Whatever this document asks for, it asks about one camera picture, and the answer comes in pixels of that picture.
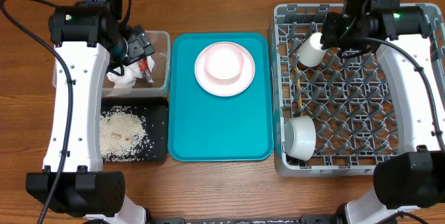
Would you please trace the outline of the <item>red candy wrapper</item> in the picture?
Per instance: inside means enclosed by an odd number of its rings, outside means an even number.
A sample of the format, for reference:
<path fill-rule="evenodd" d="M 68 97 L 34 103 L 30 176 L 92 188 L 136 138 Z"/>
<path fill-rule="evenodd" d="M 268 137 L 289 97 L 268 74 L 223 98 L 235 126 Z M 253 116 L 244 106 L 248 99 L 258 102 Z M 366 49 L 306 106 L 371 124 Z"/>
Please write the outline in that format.
<path fill-rule="evenodd" d="M 143 73 L 143 76 L 146 78 L 148 83 L 154 83 L 153 77 L 152 77 L 152 71 L 148 65 L 147 59 L 141 59 L 138 62 L 140 71 Z"/>

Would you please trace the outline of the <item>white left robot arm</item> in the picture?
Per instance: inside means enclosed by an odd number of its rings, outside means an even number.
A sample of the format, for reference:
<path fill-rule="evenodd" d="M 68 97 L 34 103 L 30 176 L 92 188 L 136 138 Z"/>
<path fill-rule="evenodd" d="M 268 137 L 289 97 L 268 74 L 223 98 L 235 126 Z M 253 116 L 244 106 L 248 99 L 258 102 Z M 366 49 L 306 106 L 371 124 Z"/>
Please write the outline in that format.
<path fill-rule="evenodd" d="M 129 26 L 122 0 L 81 0 L 49 18 L 56 57 L 54 119 L 42 171 L 26 190 L 45 211 L 90 223 L 148 223 L 146 208 L 125 193 L 124 175 L 106 172 L 99 144 L 102 88 L 108 72 L 154 53 L 141 26 Z"/>

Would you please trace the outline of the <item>white napkin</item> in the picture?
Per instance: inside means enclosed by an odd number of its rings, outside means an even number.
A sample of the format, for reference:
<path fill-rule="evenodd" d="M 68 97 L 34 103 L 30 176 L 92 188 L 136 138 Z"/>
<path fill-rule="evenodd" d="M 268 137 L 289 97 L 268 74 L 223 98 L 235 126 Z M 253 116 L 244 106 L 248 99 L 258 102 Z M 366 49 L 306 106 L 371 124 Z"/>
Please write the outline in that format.
<path fill-rule="evenodd" d="M 152 71 L 152 77 L 153 77 L 153 69 L 155 62 L 151 56 L 148 56 L 146 59 Z M 118 68 L 115 68 L 112 72 L 107 73 L 107 78 L 109 81 L 114 83 L 114 88 L 133 88 L 136 82 L 139 80 L 147 82 L 146 78 L 143 76 L 143 73 L 140 71 L 138 62 L 133 63 L 129 66 L 124 66 L 123 76 L 118 76 L 117 73 L 118 73 Z"/>

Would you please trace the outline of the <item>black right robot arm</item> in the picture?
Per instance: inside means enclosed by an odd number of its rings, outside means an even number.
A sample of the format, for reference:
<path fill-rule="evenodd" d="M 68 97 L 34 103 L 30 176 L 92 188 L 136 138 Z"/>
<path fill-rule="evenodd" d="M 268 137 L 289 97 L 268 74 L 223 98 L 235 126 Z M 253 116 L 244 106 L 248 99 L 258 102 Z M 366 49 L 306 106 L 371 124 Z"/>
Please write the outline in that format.
<path fill-rule="evenodd" d="M 377 56 L 398 127 L 398 154 L 379 163 L 373 188 L 343 207 L 346 223 L 393 223 L 444 201 L 444 106 L 430 57 L 431 28 L 419 6 L 343 0 L 323 22 L 323 48 L 342 58 Z"/>

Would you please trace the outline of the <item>white rice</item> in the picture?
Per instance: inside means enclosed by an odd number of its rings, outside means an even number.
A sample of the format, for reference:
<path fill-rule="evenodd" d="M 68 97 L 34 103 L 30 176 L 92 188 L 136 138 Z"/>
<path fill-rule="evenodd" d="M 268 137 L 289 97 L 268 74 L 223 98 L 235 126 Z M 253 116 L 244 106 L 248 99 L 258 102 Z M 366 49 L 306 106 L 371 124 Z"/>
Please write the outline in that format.
<path fill-rule="evenodd" d="M 104 109 L 99 135 L 100 152 L 105 162 L 142 161 L 152 149 L 146 117 L 138 108 L 111 106 Z"/>

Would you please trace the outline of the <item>white bowl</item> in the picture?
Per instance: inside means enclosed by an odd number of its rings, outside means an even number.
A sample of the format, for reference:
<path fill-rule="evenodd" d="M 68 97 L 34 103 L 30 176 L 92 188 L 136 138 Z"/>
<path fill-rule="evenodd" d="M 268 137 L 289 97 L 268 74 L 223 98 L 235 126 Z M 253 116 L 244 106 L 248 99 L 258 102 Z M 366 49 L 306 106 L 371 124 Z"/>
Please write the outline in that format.
<path fill-rule="evenodd" d="M 284 151 L 295 159 L 308 161 L 316 146 L 316 129 L 308 116 L 289 119 L 284 125 Z"/>

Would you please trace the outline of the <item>cream paper cup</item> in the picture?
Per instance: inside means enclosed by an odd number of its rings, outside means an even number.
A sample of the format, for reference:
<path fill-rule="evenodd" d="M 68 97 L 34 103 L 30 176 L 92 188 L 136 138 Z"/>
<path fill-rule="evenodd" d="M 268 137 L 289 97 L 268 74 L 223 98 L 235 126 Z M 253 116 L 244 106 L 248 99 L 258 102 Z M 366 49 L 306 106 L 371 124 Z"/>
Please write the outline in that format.
<path fill-rule="evenodd" d="M 313 33 L 298 48 L 299 61 L 306 67 L 315 67 L 321 63 L 327 50 L 322 49 L 322 33 Z"/>

